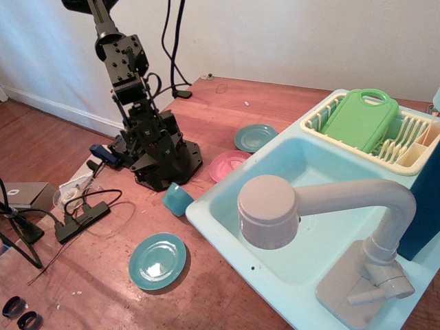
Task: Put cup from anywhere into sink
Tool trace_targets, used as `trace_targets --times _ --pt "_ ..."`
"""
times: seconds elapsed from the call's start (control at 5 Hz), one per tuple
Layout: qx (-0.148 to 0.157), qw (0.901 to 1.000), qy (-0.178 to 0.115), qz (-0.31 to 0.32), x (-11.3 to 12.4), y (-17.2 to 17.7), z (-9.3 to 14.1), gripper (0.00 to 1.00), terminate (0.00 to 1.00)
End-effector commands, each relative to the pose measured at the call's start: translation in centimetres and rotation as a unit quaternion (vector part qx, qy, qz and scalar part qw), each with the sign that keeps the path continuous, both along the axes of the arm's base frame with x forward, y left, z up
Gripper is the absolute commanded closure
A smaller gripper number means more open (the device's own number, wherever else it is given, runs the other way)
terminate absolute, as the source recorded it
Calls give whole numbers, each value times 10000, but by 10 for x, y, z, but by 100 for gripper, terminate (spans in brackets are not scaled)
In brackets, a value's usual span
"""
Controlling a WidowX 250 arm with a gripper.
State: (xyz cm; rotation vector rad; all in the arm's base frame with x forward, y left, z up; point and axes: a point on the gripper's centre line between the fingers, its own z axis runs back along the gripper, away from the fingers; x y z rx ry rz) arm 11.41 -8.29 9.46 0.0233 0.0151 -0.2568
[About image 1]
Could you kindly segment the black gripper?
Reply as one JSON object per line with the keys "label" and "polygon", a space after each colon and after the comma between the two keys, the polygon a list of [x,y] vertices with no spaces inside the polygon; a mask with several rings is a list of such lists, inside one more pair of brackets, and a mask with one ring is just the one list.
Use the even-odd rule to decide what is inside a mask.
{"label": "black gripper", "polygon": [[137,176],[160,178],[160,163],[150,155],[162,155],[166,177],[183,175],[188,167],[186,143],[171,110],[158,113],[150,103],[135,103],[129,109],[126,134],[136,149],[145,151],[137,161]]}

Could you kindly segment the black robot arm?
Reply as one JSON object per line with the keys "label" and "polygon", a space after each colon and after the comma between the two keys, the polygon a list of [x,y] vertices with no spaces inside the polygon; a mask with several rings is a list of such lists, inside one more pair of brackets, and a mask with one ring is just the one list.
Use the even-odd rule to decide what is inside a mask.
{"label": "black robot arm", "polygon": [[124,125],[109,150],[140,182],[187,181],[190,152],[173,113],[160,113],[155,106],[144,79],[149,63],[138,36],[121,33],[110,17],[115,1],[64,1],[63,5],[91,14],[96,24],[96,53],[107,69]]}

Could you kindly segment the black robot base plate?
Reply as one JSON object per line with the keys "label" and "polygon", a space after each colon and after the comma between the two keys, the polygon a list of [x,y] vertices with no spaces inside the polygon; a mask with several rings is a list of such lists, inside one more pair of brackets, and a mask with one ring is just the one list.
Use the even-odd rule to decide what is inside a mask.
{"label": "black robot base plate", "polygon": [[159,158],[152,146],[129,148],[121,135],[108,147],[122,161],[122,165],[134,174],[137,184],[160,192],[168,189],[173,182],[185,184],[203,164],[198,144],[185,141],[180,133],[174,134],[172,140],[177,143],[177,154],[172,155],[171,149],[166,148],[164,159]]}

